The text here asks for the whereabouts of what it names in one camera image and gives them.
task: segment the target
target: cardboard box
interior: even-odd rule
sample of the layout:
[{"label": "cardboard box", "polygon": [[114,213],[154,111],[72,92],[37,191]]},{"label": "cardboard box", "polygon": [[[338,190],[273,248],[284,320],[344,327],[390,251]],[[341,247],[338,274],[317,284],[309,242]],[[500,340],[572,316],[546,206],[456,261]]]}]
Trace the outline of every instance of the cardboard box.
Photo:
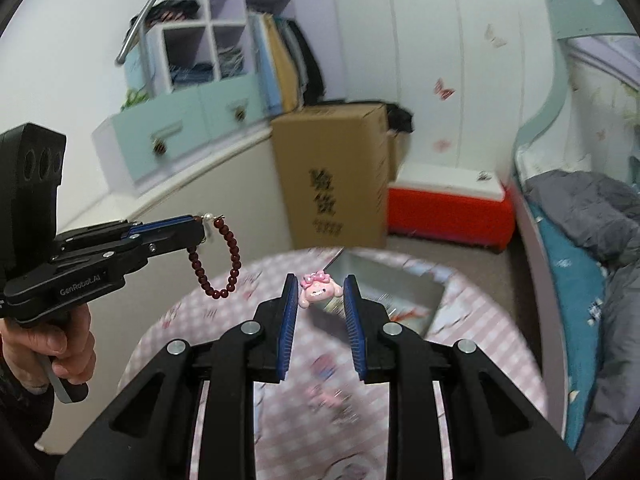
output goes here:
[{"label": "cardboard box", "polygon": [[389,130],[387,139],[389,149],[389,182],[395,182],[409,146],[409,134]]},{"label": "cardboard box", "polygon": [[295,248],[382,248],[388,130],[382,105],[304,108],[271,121]]}]

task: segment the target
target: camera lens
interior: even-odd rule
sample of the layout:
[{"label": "camera lens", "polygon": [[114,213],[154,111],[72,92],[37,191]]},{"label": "camera lens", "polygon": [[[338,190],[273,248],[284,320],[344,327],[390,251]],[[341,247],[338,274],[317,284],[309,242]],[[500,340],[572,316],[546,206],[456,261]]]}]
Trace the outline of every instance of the camera lens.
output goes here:
[{"label": "camera lens", "polygon": [[60,167],[62,167],[62,154],[60,152],[57,152],[55,158],[53,159],[53,173],[59,172]]},{"label": "camera lens", "polygon": [[24,157],[24,179],[29,180],[33,176],[33,169],[36,166],[36,155],[33,150],[29,150]]},{"label": "camera lens", "polygon": [[49,150],[44,149],[40,154],[40,178],[45,178],[49,173]]}]

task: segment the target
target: finger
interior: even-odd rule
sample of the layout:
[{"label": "finger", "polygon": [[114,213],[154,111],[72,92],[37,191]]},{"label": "finger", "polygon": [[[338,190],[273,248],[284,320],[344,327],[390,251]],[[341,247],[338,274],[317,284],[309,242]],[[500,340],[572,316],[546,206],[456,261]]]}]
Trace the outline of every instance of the finger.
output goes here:
[{"label": "finger", "polygon": [[18,382],[27,388],[37,388],[49,383],[36,354],[21,345],[2,345],[2,357]]},{"label": "finger", "polygon": [[69,377],[68,381],[71,384],[83,384],[89,381],[94,376],[95,370],[95,352],[92,352],[91,358],[86,366],[86,368],[76,376]]},{"label": "finger", "polygon": [[43,355],[61,355],[67,350],[66,335],[57,326],[43,324],[22,328],[15,321],[5,319],[0,332],[3,347],[17,346]]},{"label": "finger", "polygon": [[58,358],[53,361],[53,372],[60,378],[68,379],[70,377],[81,374],[94,354],[95,338],[89,332],[84,349],[76,355],[68,358]]},{"label": "finger", "polygon": [[69,322],[65,326],[66,351],[60,356],[61,359],[72,357],[82,353],[89,337],[89,327],[91,326],[91,314],[88,305],[82,304],[71,311]]}]

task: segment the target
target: pink checkered tablecloth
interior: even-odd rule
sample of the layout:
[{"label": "pink checkered tablecloth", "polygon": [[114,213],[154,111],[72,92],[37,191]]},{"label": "pink checkered tablecloth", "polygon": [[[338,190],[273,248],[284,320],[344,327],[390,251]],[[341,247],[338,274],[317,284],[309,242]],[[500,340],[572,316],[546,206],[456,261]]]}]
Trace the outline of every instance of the pink checkered tablecloth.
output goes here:
[{"label": "pink checkered tablecloth", "polygon": [[[282,292],[287,273],[297,277],[324,268],[339,249],[311,249],[270,256],[241,269],[238,290],[226,300],[213,301],[198,288],[171,307],[142,337],[124,375],[122,389],[169,341],[181,338],[197,345],[219,338],[226,330],[254,316],[258,304]],[[409,272],[430,272],[446,291],[428,340],[453,345],[471,339],[502,369],[540,410],[546,413],[546,391],[540,371],[511,317],[490,297],[452,269],[415,260],[404,254],[360,250],[362,256]],[[226,285],[226,275],[210,280]],[[311,370],[322,354],[337,367],[328,387],[351,394],[358,414],[353,424],[336,425],[327,410],[309,407],[308,388],[317,384]],[[192,453],[191,479],[197,478],[200,436],[204,419],[203,394]],[[439,389],[436,402],[443,439],[445,478],[452,478],[444,407]],[[287,379],[280,384],[256,384],[257,422],[255,463],[258,480],[383,480],[388,433],[388,386],[364,385],[353,368],[351,349],[315,328],[308,310],[299,309]]]}]

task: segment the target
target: metal tray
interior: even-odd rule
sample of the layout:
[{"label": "metal tray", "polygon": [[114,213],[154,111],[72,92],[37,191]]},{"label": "metal tray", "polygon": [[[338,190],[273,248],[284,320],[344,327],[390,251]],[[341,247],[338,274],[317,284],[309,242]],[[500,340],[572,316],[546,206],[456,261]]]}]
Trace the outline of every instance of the metal tray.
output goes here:
[{"label": "metal tray", "polygon": [[[324,271],[338,284],[343,284],[349,274],[354,274],[363,298],[383,304],[392,320],[421,336],[429,331],[445,290],[430,274],[412,274],[350,250],[341,250]],[[348,342],[340,298],[312,303],[310,313],[317,328]]]}]

